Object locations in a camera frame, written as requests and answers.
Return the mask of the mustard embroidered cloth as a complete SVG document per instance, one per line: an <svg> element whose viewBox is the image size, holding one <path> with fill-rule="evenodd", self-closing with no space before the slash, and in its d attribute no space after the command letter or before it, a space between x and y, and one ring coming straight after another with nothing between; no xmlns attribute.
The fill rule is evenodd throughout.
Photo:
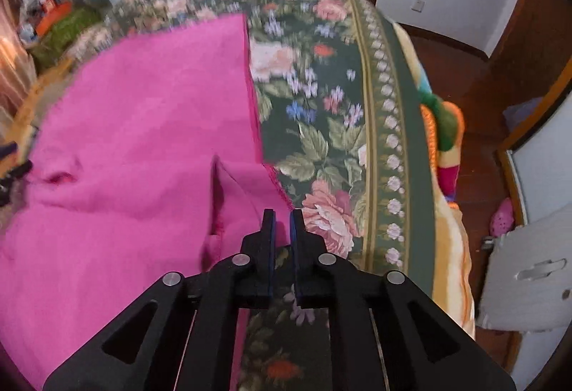
<svg viewBox="0 0 572 391"><path fill-rule="evenodd" d="M39 129L50 107L63 96L72 82L72 70L76 60L63 59L58 65L45 71L32 86L15 119L1 134L1 146L15 142L18 148L1 158L1 176L21 164L30 151L34 133Z"/></svg>

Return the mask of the floral bed cover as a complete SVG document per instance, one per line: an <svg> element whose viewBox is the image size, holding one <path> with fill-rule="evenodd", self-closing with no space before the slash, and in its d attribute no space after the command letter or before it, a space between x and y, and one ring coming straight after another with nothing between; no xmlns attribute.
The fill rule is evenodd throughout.
<svg viewBox="0 0 572 391"><path fill-rule="evenodd" d="M75 45L241 13L266 163L309 231L376 275L431 292L432 178L417 87L391 22L366 0L119 0Z"/></svg>

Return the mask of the striped colourful blanket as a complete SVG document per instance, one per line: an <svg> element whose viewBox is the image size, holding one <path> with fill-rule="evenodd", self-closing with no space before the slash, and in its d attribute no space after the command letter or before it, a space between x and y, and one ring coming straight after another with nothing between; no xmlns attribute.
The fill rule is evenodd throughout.
<svg viewBox="0 0 572 391"><path fill-rule="evenodd" d="M435 216L433 301L470 337L475 336L475 302L469 274L472 261L463 213L456 203L464 134L463 112L433 92L429 77L406 30L393 24L395 35L412 74L432 171Z"/></svg>

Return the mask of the pink pants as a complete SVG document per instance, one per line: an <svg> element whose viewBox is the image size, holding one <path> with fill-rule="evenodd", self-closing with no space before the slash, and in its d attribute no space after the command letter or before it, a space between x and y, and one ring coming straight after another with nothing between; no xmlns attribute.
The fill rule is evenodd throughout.
<svg viewBox="0 0 572 391"><path fill-rule="evenodd" d="M34 389L160 276L290 204L264 164L243 15L123 39L49 111L1 239L1 343Z"/></svg>

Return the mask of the green cloth pile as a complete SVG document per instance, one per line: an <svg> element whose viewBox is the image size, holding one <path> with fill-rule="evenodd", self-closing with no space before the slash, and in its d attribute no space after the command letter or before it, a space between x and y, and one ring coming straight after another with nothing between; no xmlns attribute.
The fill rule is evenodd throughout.
<svg viewBox="0 0 572 391"><path fill-rule="evenodd" d="M36 70L43 72L56 65L82 33L102 20L102 14L97 10L79 7L54 23L39 42L28 50Z"/></svg>

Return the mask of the pink curtain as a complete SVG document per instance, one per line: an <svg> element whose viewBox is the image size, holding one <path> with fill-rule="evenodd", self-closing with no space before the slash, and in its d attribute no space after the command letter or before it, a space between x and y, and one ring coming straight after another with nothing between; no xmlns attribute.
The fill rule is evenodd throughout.
<svg viewBox="0 0 572 391"><path fill-rule="evenodd" d="M0 114L5 136L37 76L33 59L18 34L23 0L1 0L0 7Z"/></svg>

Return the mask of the brown wooden door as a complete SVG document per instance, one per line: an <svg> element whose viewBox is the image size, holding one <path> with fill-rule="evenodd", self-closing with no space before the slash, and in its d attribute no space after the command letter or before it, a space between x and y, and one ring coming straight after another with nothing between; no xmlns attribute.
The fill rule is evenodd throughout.
<svg viewBox="0 0 572 391"><path fill-rule="evenodd" d="M504 110L547 94L570 57L571 0L517 0L490 68L492 136L506 136Z"/></svg>

